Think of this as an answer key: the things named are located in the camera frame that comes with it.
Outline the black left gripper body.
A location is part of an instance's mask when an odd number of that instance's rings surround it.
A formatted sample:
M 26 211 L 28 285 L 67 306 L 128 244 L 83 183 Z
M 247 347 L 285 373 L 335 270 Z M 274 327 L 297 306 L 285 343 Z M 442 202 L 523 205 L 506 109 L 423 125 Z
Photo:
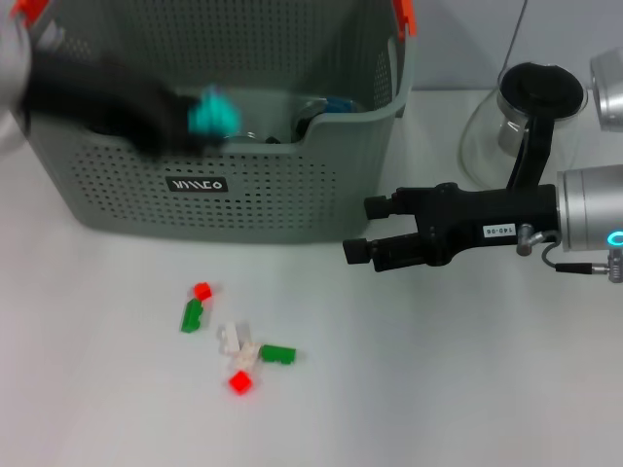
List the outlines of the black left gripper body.
M 22 108 L 55 120 L 110 130 L 141 150 L 160 152 L 167 147 L 164 87 L 119 64 L 36 53 Z

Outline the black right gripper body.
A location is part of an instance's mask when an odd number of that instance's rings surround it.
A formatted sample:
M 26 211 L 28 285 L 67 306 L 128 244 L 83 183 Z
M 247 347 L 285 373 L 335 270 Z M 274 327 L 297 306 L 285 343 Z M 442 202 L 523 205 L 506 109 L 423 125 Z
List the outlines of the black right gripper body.
M 486 234 L 487 226 L 529 224 L 537 232 L 555 230 L 556 194 L 552 185 L 479 192 L 464 191 L 455 183 L 399 189 L 393 198 L 402 214 L 415 217 L 418 233 L 401 242 L 393 259 L 402 267 L 441 267 L 468 249 L 517 243 L 515 234 Z

